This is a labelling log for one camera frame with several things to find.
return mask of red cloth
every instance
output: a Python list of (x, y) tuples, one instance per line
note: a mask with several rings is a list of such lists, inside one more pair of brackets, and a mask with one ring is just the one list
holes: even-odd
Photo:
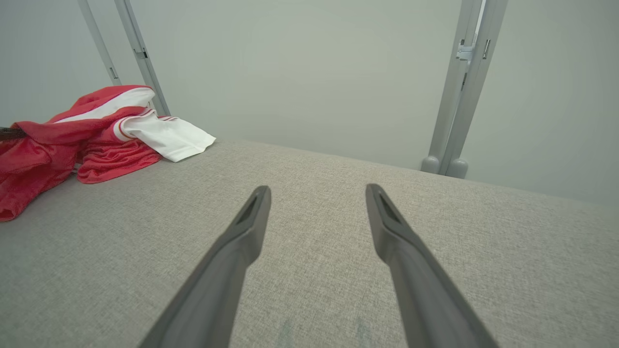
[(13, 124), (28, 137), (0, 142), (0, 221), (14, 219), (37, 195), (63, 182), (76, 162), (82, 163), (79, 181), (99, 183), (159, 161), (161, 155), (140, 140), (115, 135), (117, 121), (142, 114), (152, 96), (146, 86), (105, 87), (46, 123)]

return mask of white cloth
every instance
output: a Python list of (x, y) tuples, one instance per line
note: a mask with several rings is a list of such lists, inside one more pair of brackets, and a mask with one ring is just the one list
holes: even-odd
[(200, 154), (215, 142), (215, 137), (193, 124), (178, 117), (158, 117), (153, 109), (118, 120), (114, 132), (126, 141), (140, 139), (172, 162)]

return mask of gray textured surface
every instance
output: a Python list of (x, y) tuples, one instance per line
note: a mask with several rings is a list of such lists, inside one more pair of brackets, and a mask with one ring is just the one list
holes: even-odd
[(619, 218), (567, 199), (216, 142), (0, 224), (0, 346), (134, 347), (250, 192), (273, 200), (233, 347), (404, 346), (365, 184), (379, 183), (502, 346), (619, 344)]

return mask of metal frame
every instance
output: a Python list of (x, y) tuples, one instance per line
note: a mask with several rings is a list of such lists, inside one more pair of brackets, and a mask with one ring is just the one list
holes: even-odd
[(131, 3), (129, 0), (114, 1), (116, 3), (116, 8), (118, 9), (120, 19), (123, 22), (124, 31), (127, 33), (129, 44), (131, 44), (131, 48), (135, 54), (137, 65), (140, 67), (140, 72), (142, 73), (144, 82), (151, 86), (155, 91), (155, 97), (152, 100), (153, 104), (155, 104), (155, 109), (160, 115), (170, 115), (170, 109), (168, 109), (168, 105), (165, 102), (163, 91), (161, 90), (161, 86), (157, 80), (157, 75), (155, 74), (155, 69), (150, 62), (149, 55), (146, 51), (146, 44), (144, 43), (144, 39), (142, 38), (142, 34), (140, 33), (140, 29), (137, 25), (137, 19), (133, 13)]
[(473, 45), (481, 8), (482, 0), (462, 0), (456, 34), (451, 48), (451, 60), (447, 69), (441, 105), (438, 108), (438, 116), (436, 117), (434, 135), (430, 143), (428, 157), (422, 162), (421, 170), (423, 172), (437, 174), (439, 171), (460, 99), (464, 74), (467, 69), (467, 61), (461, 61), (456, 55), (460, 45)]
[(480, 49), (473, 52), (467, 81), (462, 89), (460, 102), (456, 110), (449, 138), (440, 163), (438, 174), (464, 178), (468, 164), (460, 159), (464, 141), (469, 133), (470, 124), (482, 93), (492, 54), (498, 42), (499, 31), (508, 0), (487, 0), (483, 11), (481, 26), (477, 36)]
[(116, 86), (121, 85), (122, 83), (120, 81), (120, 78), (118, 77), (118, 74), (116, 73), (116, 68), (114, 68), (114, 63), (112, 63), (112, 58), (110, 57), (110, 53), (108, 52), (108, 49), (105, 46), (105, 42), (103, 41), (103, 37), (101, 36), (99, 27), (97, 27), (97, 22), (95, 21), (95, 18), (92, 15), (92, 11), (90, 10), (90, 5), (88, 5), (88, 1), (77, 0), (77, 3), (80, 7), (80, 10), (82, 11), (82, 15), (84, 16), (86, 25), (88, 25), (88, 30), (90, 31), (92, 40), (95, 42), (97, 51), (99, 51), (101, 60), (103, 61), (103, 64), (105, 65), (105, 70), (108, 72), (110, 80), (112, 80), (112, 84)]

